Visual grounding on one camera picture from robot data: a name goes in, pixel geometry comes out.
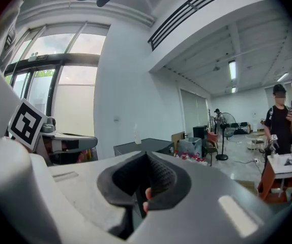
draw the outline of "black cap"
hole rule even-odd
[[[284,87],[283,87],[282,84],[276,84],[276,85],[273,87],[273,94],[276,94],[277,92],[283,92],[283,93],[286,93],[286,90],[284,89]]]

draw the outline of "finger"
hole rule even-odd
[[[142,204],[142,207],[143,207],[144,211],[147,213],[148,212],[148,202],[144,202]]]
[[[147,188],[145,191],[146,194],[146,198],[147,200],[150,200],[152,198],[152,189],[151,188]]]

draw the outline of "window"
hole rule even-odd
[[[49,35],[38,38],[25,59],[28,59],[32,53],[38,52],[38,55],[64,53],[74,34]]]
[[[12,63],[15,63],[17,61],[19,61],[20,57],[22,56],[23,52],[25,51],[25,49],[27,48],[27,46],[30,44],[31,40],[25,41],[22,43],[22,45],[19,47],[18,51],[16,52]]]
[[[96,67],[64,66],[59,84],[95,85]]]
[[[95,67],[63,67],[56,90],[53,114],[59,132],[94,136],[96,72]]]
[[[30,77],[30,73],[23,73],[16,76],[15,84],[14,84],[14,92],[19,98],[24,97],[25,89],[27,86],[27,81]]]
[[[46,104],[53,74],[54,70],[37,71],[34,74],[28,95],[28,102],[44,114],[46,113]]]
[[[71,48],[72,53],[101,54],[105,36],[80,34]]]

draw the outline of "hand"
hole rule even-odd
[[[289,112],[289,113],[287,114],[286,119],[287,119],[288,121],[291,121],[291,122],[292,122],[292,112]]]
[[[146,198],[147,200],[150,200],[152,198],[152,189],[151,188],[147,188],[145,191],[146,194]],[[147,213],[148,212],[148,202],[144,202],[142,204],[144,211]]]

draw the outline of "desk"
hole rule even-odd
[[[268,163],[258,186],[259,197],[265,202],[287,202],[284,191],[285,179],[287,179],[287,187],[292,187],[292,165],[284,165],[288,158],[292,158],[290,154],[274,155],[273,158],[268,156]],[[280,188],[280,192],[270,193],[274,188]]]

